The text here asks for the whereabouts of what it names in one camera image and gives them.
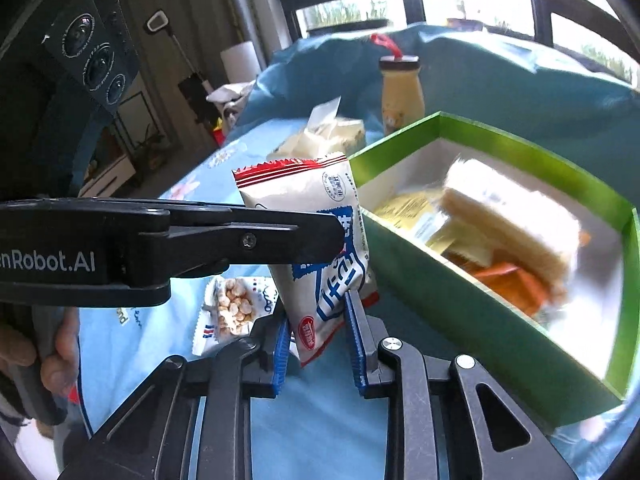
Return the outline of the person's left hand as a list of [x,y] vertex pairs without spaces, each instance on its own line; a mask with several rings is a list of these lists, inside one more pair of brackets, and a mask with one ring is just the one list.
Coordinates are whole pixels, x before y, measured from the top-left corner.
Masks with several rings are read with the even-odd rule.
[[[79,374],[79,312],[66,308],[58,326],[54,350],[41,359],[42,384],[56,396],[66,398],[77,382]],[[34,345],[12,327],[1,326],[1,371],[8,374],[9,365],[31,366],[37,356]]]

